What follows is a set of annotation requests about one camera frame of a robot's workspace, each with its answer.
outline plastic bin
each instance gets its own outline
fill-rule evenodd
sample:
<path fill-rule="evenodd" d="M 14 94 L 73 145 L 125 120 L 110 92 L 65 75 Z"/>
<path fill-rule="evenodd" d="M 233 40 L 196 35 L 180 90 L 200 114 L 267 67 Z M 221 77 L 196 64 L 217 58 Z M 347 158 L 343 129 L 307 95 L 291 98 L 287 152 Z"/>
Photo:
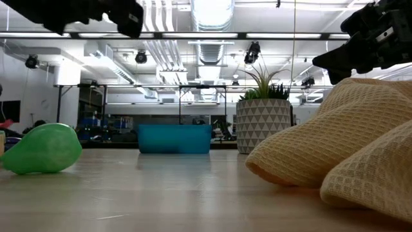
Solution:
<path fill-rule="evenodd" d="M 139 125 L 141 153 L 207 154 L 211 149 L 210 125 Z"/>

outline white geometric planter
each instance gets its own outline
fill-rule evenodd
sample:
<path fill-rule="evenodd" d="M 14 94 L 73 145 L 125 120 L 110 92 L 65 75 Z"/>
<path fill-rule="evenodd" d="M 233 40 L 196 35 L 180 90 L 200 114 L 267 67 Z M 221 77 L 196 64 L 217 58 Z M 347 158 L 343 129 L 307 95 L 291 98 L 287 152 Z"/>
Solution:
<path fill-rule="evenodd" d="M 239 153 L 249 154 L 267 137 L 290 127 L 290 102 L 254 99 L 236 104 Z"/>

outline green balloon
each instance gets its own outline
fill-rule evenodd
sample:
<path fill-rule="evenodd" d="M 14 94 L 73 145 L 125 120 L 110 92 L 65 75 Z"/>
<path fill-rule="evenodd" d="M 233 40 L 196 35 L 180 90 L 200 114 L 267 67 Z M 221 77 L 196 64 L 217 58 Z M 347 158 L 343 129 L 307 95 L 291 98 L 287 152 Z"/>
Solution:
<path fill-rule="evenodd" d="M 18 175 L 56 173 L 73 165 L 81 153 L 76 132 L 67 125 L 53 123 L 34 128 L 1 160 L 4 169 Z"/>

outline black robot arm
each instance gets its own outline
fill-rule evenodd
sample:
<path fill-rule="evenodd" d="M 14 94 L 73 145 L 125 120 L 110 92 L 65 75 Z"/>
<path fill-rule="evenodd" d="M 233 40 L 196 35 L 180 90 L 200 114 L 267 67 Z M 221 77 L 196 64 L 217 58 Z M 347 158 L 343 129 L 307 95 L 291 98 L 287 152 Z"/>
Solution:
<path fill-rule="evenodd" d="M 90 19 L 102 20 L 107 13 L 126 36 L 139 38 L 143 27 L 143 8 L 135 0 L 2 0 L 33 23 L 63 34 L 69 23 L 88 24 Z"/>
<path fill-rule="evenodd" d="M 368 3 L 341 25 L 350 39 L 340 48 L 313 59 L 313 64 L 328 70 L 337 84 L 357 73 L 374 68 L 390 68 L 412 61 L 412 0 L 381 0 Z"/>

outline wooden table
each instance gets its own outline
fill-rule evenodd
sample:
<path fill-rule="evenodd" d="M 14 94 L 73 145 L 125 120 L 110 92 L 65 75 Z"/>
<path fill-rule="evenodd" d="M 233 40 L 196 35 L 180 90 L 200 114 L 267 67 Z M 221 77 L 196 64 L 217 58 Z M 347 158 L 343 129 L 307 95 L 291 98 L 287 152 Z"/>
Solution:
<path fill-rule="evenodd" d="M 138 155 L 84 150 L 56 175 L 0 171 L 0 230 L 411 231 L 369 210 L 324 204 L 317 190 L 281 188 L 245 167 L 237 151 Z"/>

